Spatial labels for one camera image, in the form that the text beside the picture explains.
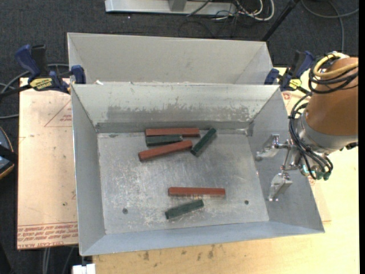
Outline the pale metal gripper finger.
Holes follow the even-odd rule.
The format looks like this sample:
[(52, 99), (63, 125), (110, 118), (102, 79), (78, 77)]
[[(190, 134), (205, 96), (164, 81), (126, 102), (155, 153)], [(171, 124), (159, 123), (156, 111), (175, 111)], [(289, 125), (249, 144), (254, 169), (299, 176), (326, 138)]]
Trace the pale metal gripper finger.
[(272, 158), (276, 156), (279, 149), (281, 149), (279, 134), (271, 134), (262, 145), (262, 148), (256, 152), (254, 159), (262, 161), (266, 158)]
[(277, 201), (280, 194), (284, 194), (292, 185), (293, 181), (287, 172), (276, 174), (271, 180), (268, 200), (270, 202)]

